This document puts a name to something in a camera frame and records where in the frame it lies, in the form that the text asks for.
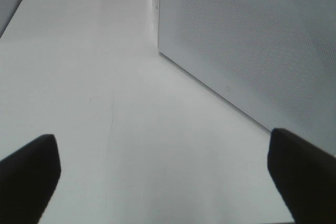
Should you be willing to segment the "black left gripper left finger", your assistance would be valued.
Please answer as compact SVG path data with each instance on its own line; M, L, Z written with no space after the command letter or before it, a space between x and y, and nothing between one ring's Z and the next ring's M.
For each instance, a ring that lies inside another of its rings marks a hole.
M41 135L1 160L1 223L39 223L60 175L52 134Z

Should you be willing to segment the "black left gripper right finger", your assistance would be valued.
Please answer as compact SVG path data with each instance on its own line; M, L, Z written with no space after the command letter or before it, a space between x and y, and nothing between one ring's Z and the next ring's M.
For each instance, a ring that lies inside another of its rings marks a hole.
M267 168L295 223L335 223L335 157L273 129Z

